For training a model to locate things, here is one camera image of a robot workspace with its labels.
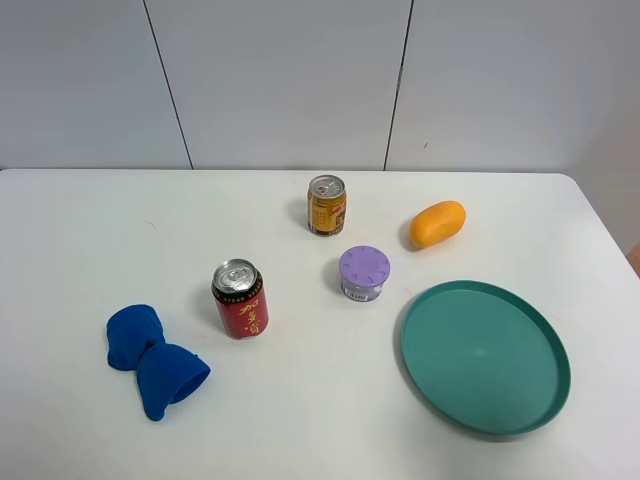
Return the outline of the yellow drink can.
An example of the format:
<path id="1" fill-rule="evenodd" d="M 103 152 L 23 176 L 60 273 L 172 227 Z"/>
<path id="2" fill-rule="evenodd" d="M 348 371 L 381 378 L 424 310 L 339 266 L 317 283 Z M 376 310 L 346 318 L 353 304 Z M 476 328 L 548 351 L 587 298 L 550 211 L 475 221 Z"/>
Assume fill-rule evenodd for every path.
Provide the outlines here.
<path id="1" fill-rule="evenodd" d="M 335 175 L 313 178 L 307 192 L 308 227 L 319 236 L 334 236 L 344 227 L 347 194 L 342 179 Z"/>

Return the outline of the teal round plate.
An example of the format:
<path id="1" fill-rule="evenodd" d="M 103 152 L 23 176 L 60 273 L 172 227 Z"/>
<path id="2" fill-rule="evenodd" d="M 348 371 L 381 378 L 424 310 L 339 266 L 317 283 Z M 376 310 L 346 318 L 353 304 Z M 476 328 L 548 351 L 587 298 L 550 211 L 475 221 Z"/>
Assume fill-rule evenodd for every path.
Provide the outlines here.
<path id="1" fill-rule="evenodd" d="M 519 296 L 472 280 L 421 293 L 399 346 L 414 385 L 449 420 L 478 433 L 520 435 L 552 421 L 571 387 L 564 345 Z"/>

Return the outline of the blue crumpled cloth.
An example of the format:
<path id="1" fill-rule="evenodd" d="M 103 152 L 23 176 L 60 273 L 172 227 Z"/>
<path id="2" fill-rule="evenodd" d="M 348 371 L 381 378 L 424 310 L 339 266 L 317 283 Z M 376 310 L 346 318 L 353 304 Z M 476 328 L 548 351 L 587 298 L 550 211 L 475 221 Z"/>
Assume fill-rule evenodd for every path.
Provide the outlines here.
<path id="1" fill-rule="evenodd" d="M 119 371 L 133 371 L 145 414 L 164 418 L 166 408 L 197 390 L 211 369 L 196 354 L 165 340 L 163 325 L 149 305 L 127 306 L 106 325 L 107 362 Z"/>

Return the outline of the orange oval object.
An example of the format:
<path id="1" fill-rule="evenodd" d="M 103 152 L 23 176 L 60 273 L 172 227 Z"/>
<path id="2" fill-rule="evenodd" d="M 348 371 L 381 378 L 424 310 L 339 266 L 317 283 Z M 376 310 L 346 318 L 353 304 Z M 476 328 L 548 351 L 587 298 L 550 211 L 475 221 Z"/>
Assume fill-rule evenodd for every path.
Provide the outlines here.
<path id="1" fill-rule="evenodd" d="M 464 226 L 466 210 L 457 201 L 434 204 L 411 221 L 409 238 L 414 247 L 424 249 L 455 236 Z"/>

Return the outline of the red soda can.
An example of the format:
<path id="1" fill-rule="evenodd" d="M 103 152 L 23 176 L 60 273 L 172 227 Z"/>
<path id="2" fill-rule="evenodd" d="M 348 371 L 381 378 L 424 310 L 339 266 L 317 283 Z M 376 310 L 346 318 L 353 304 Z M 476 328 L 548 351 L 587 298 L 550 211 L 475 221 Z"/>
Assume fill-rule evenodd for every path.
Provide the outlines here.
<path id="1" fill-rule="evenodd" d="M 264 281 L 248 260 L 230 259 L 217 267 L 211 291 L 229 336 L 246 339 L 260 335 L 269 321 Z"/>

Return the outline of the purple lidded jar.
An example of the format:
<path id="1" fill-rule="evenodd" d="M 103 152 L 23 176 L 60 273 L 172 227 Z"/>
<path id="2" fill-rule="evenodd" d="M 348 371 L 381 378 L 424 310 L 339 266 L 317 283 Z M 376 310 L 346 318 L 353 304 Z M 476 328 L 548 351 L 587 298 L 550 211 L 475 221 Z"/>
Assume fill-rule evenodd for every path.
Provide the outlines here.
<path id="1" fill-rule="evenodd" d="M 377 299 L 391 273 L 391 262 L 379 249 L 360 245 L 347 249 L 339 259 L 342 292 L 351 300 Z"/>

